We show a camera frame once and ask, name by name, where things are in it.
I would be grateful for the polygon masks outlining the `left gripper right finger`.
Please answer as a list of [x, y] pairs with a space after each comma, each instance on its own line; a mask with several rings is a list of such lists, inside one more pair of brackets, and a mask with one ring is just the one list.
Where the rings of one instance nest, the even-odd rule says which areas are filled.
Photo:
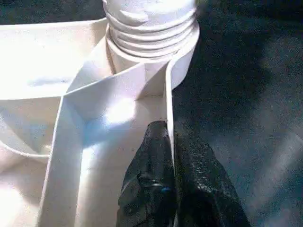
[[227, 172], [207, 143], [177, 133], [174, 155], [178, 226], [250, 226]]

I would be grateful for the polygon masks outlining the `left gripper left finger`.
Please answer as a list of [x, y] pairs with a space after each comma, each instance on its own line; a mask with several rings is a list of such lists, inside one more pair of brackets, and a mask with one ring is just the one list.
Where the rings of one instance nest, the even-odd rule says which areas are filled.
[[176, 187], [165, 121], [153, 121], [125, 172], [118, 199], [119, 227], [171, 227]]

